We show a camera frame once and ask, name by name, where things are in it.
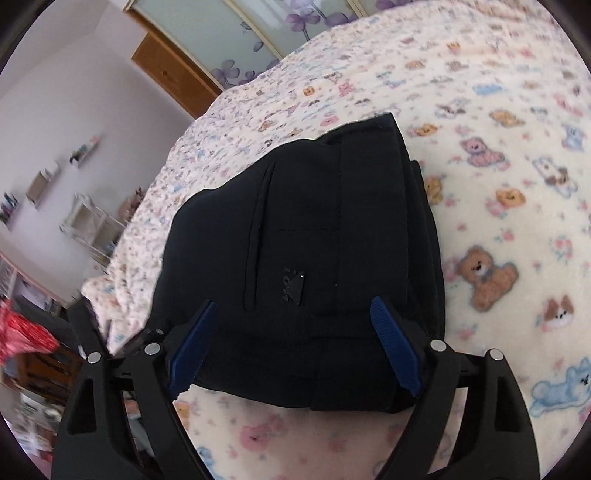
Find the white shelf rack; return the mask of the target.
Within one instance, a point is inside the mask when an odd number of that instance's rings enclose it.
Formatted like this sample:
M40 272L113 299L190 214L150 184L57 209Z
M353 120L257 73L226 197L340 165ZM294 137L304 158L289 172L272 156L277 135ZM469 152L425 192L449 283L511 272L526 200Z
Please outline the white shelf rack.
M87 249L95 261L107 266L125 225L98 207L90 196L75 193L71 210L59 229Z

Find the white wall shelf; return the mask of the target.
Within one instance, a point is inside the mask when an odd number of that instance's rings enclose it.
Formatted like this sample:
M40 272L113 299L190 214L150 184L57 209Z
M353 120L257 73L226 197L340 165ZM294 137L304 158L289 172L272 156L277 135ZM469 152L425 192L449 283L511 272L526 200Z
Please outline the white wall shelf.
M1 195L1 223L5 226L10 226L13 216L20 209L23 202L37 209L65 166L69 165L78 169L97 148L100 139L100 135L91 137L87 142L74 150L67 160L55 161L52 166L39 170L25 189L23 201L12 193L4 192Z

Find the teddy bear print blanket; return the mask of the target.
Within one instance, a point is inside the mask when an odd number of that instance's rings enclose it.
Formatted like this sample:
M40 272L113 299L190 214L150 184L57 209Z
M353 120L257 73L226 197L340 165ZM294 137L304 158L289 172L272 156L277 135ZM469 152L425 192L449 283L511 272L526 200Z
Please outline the teddy bear print blanket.
M426 178L446 338L503 351L547 474L590 414L590 75L538 1L420 1L332 28L177 140L104 276L110 350L145 323L172 217L273 147L390 112Z

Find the wooden door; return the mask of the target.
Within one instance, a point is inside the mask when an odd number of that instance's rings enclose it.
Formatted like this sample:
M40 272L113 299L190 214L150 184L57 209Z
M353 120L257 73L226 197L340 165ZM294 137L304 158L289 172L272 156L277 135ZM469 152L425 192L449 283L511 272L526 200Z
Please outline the wooden door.
M193 119L218 96L214 85L151 34L144 36L131 59Z

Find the red cloth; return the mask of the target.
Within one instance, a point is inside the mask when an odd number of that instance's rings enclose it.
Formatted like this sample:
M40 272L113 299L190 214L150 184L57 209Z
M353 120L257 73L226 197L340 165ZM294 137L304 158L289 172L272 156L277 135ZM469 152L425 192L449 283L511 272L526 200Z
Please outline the red cloth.
M0 362L19 354L50 354L59 347L59 342L44 327L27 320L11 308L9 300L1 301L0 313Z

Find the black pants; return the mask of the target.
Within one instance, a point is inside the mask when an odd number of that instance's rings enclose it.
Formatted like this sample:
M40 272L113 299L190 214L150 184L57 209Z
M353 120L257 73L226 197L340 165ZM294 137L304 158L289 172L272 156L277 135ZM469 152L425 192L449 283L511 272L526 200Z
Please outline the black pants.
M174 215L147 325L195 327L166 388L283 408L398 413L442 338L445 287L419 164L394 117L280 145Z

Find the frosted glass sliding wardrobe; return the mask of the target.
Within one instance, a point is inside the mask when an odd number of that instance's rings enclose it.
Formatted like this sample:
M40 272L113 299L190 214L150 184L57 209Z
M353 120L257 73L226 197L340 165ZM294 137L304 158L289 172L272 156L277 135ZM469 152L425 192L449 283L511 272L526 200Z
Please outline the frosted glass sliding wardrobe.
M137 0L125 10L172 42L222 90L249 83L332 27L403 1Z

